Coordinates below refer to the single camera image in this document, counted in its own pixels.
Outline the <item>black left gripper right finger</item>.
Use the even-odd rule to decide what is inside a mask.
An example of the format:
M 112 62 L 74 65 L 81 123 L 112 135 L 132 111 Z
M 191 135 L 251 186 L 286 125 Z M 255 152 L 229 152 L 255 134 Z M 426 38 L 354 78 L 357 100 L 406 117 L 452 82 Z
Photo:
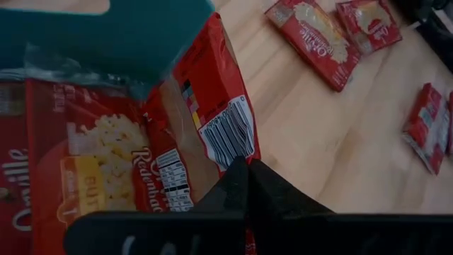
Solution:
M 248 168 L 258 255 L 453 255 L 453 215 L 337 213 L 262 161 Z

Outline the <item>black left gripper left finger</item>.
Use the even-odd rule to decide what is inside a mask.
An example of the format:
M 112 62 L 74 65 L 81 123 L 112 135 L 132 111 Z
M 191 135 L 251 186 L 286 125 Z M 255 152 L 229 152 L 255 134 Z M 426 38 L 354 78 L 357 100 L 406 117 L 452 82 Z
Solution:
M 100 211 L 66 231 L 67 255 L 244 255 L 248 166 L 237 157 L 187 212 Z

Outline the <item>teal plastic basket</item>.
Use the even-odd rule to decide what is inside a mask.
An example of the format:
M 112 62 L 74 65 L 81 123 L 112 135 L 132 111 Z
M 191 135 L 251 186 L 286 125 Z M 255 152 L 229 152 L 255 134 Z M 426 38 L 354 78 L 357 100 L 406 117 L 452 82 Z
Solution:
M 0 69 L 23 66 L 28 43 L 155 85 L 174 68 L 207 19 L 210 0 L 0 0 Z

